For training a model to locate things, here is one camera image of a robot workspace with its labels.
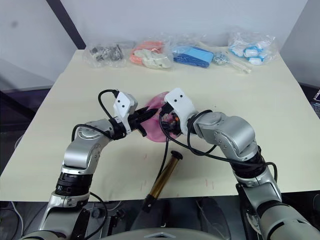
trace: beige table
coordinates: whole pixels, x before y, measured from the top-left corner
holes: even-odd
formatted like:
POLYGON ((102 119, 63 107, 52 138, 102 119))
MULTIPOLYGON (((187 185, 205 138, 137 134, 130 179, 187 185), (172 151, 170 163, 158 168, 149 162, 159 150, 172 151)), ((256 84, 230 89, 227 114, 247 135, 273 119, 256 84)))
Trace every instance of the beige table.
MULTIPOLYGON (((320 120, 281 58, 242 74, 213 64, 208 69, 175 64, 170 71, 132 64, 91 69, 83 63, 82 53, 75 52, 12 155, 0 178, 0 200, 48 201, 73 126, 106 117, 97 101, 104 89, 130 93, 142 107, 156 94, 180 87, 199 111, 241 116, 253 126, 265 160, 278 167, 282 192, 320 189, 320 120)), ((113 112, 114 99, 103 100, 113 112)), ((197 137, 192 142, 202 150, 210 147, 197 137)), ((143 199, 164 148, 164 143, 151 142, 137 131, 110 143, 102 151, 90 190, 105 201, 143 199)), ((162 198, 237 194, 228 163, 195 156, 174 143, 169 150, 180 151, 184 159, 162 198)), ((219 149, 215 153, 222 156, 219 149)))

